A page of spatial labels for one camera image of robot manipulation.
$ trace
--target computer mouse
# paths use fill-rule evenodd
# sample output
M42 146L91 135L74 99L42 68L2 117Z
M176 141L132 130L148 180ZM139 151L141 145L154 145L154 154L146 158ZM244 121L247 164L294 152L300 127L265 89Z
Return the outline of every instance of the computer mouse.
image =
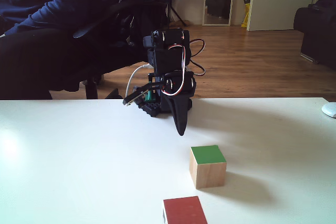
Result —
M329 102L322 107L322 111L332 118L336 118L336 102Z

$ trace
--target black cable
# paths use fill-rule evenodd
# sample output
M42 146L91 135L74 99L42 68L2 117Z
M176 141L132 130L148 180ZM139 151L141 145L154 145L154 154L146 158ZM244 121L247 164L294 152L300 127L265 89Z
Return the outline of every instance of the black cable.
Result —
M203 76L203 75L205 75L206 70L205 70L204 67L202 67L200 64L197 64L197 63L196 63L195 61L193 61L192 59L190 59L190 62L191 62L192 64L198 66L200 69L203 70L203 73L194 73L194 75L196 75L196 76Z
M196 56L196 55L199 55L199 54L204 50L204 48L205 48L205 41L204 41L203 39L193 39L193 40L190 41L190 44L195 43L195 42L198 42L198 41L202 41L202 42L203 42L203 46L202 46L202 48L200 49L200 51L198 51L197 54L195 54L195 55L191 55L191 57L194 57L194 56Z

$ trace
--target sleeve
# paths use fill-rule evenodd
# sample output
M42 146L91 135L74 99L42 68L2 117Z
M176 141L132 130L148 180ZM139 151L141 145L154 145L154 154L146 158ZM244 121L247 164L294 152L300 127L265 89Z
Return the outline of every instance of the sleeve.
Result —
M52 0L5 34L41 28L76 29L100 10L101 0Z

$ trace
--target table surface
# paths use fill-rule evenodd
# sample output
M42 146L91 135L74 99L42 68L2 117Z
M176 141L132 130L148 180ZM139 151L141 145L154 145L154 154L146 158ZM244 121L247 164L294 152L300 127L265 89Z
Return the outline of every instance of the table surface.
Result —
M323 98L194 99L171 116L121 100L0 102L0 223L162 223L199 196L212 223L336 223L336 120ZM191 146L217 144L224 187L196 190Z

